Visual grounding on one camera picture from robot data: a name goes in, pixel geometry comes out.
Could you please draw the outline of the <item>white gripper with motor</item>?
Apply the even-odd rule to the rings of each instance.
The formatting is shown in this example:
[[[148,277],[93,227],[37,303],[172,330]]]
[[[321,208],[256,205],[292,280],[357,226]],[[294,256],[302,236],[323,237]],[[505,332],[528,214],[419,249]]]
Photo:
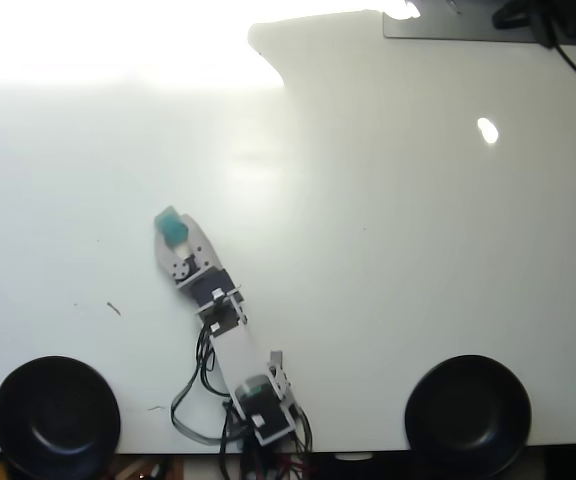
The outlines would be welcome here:
[[[216,267],[217,255],[199,224],[187,214],[180,215],[179,220],[185,227],[185,236],[175,246],[175,252],[166,244],[164,235],[155,231],[157,263],[175,282],[176,288],[198,306],[213,302],[216,290],[233,294],[238,302],[243,301],[228,272]]]

